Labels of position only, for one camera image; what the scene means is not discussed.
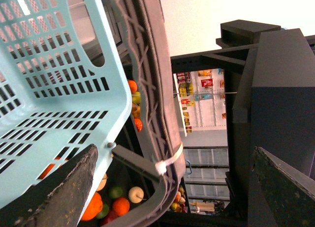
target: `orange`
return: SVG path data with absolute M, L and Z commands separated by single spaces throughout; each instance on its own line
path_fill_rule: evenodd
M 138 132 L 140 132 L 142 130 L 142 127 L 143 127 L 142 121 L 138 118 L 135 118 L 134 123 L 136 124 L 136 128 L 137 128 Z
M 102 198 L 99 193 L 95 192 L 81 220 L 89 221 L 93 219 L 103 209 Z
M 129 211 L 129 208 L 130 208 L 130 203 L 124 197 L 120 197 L 116 199 L 113 203 L 113 211 L 118 216 L 123 216 L 124 214 L 126 214 Z
M 47 168 L 42 172 L 42 174 L 38 177 L 39 179 L 43 179 L 46 175 L 51 171 L 51 169 L 55 166 L 55 164 L 50 164 Z
M 131 90 L 131 93 L 135 93 L 138 90 L 137 83 L 133 80 L 128 80 L 128 84 Z

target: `apple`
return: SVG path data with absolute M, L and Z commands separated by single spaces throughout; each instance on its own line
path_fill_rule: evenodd
M 123 189 L 120 186 L 112 186 L 108 190 L 108 195 L 111 199 L 119 198 L 123 195 Z
M 183 203 L 185 203 L 186 202 L 186 200 L 183 198 L 183 197 L 181 197 L 180 199 L 179 199 L 179 201 L 178 201 L 178 203 L 181 205 L 181 204 L 183 204 Z
M 140 104 L 141 103 L 141 96 L 140 92 L 134 92 L 132 95 L 132 102 L 135 104 Z
M 116 215 L 115 212 L 113 211 L 109 211 L 107 216 L 100 222 L 100 227 L 105 225 L 105 224 L 108 224 L 110 222 L 112 222 L 113 220 L 115 220 L 118 216 Z
M 175 209 L 175 212 L 182 212 L 182 208 L 180 205 L 178 205 Z
M 95 216 L 97 219 L 103 219 L 105 216 L 108 215 L 109 212 L 109 206 L 104 203 L 103 204 L 103 209 Z
M 182 186 L 180 186 L 179 188 L 178 188 L 178 191 L 181 193 L 181 195 L 183 195 L 184 194 L 184 188 L 182 187 Z
M 132 203 L 139 203 L 143 200 L 144 192 L 140 187 L 133 187 L 129 190 L 128 197 Z
M 140 109 L 141 109 L 140 106 L 138 106 L 135 111 L 132 111 L 132 115 L 135 119 L 140 118 Z
M 178 203 L 180 199 L 181 199 L 181 193 L 177 192 L 177 195 L 176 195 L 176 197 L 174 199 L 174 203 Z
M 96 191 L 101 191 L 105 187 L 106 182 L 107 182 L 107 174 L 103 176 L 102 181 L 100 182 Z

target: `red apple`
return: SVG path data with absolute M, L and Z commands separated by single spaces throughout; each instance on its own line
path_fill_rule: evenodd
M 118 216 L 116 215 L 115 212 L 113 211 L 109 211 L 107 216 L 105 216 L 105 218 L 100 222 L 100 226 L 103 226 L 105 224 L 108 224 L 110 222 L 112 222 L 114 219 L 116 219 Z

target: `wire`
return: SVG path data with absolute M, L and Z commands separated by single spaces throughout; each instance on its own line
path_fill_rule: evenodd
M 173 95 L 221 95 L 221 94 L 237 94 L 237 92 L 230 92 L 230 93 L 173 93 Z

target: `basket slot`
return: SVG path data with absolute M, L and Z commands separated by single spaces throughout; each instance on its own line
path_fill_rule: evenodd
M 4 172 L 15 160 L 9 160 L 2 168 L 0 168 L 0 174 Z

